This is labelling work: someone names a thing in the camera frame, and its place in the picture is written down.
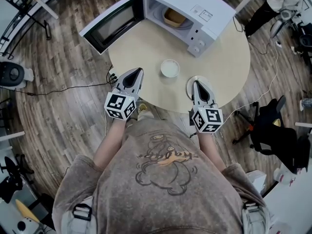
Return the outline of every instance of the microwave door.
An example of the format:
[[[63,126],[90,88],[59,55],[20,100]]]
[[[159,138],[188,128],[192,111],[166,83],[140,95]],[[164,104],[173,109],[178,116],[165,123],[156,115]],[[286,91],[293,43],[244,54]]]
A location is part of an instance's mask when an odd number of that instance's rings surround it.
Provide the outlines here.
[[[81,32],[100,54],[144,20],[143,0],[121,0],[95,18]]]

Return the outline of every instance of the gray t-shirt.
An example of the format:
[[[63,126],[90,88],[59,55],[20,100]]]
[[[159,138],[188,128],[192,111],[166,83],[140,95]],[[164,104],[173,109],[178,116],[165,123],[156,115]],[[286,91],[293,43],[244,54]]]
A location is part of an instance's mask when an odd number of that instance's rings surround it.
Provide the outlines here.
[[[126,130],[105,170],[77,156],[58,190],[53,221],[93,195],[98,234],[242,233],[243,202],[264,205],[239,164],[222,173],[176,126],[145,119]]]

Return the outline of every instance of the black pants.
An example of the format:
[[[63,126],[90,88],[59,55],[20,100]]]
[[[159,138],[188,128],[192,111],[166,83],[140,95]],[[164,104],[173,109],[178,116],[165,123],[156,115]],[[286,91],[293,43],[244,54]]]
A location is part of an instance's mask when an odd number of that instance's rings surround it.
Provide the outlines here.
[[[251,36],[259,28],[261,28],[265,23],[270,21],[272,18],[276,17],[279,13],[275,12],[267,1],[254,13],[252,19],[245,27],[246,36]]]

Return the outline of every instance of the strap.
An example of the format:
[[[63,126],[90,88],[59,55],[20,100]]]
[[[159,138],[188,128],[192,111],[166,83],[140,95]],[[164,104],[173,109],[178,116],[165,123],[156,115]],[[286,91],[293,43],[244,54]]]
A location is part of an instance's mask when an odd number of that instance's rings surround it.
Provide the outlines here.
[[[84,199],[62,217],[62,234],[97,234],[97,222],[92,215],[93,196]]]
[[[242,210],[244,234],[268,234],[271,227],[270,213],[266,207],[246,203]]]

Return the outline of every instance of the microwave window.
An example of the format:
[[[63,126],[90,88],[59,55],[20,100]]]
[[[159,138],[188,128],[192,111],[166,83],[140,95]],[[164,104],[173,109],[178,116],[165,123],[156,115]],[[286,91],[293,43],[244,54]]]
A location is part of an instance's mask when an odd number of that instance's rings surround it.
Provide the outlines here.
[[[120,12],[118,15],[110,19],[107,23],[105,23],[103,26],[98,28],[98,33],[102,36],[102,38],[105,40],[109,36],[111,36],[114,32],[119,30],[122,26],[124,26],[127,22],[130,20],[133,20],[134,18],[132,7],[129,7],[122,12]]]

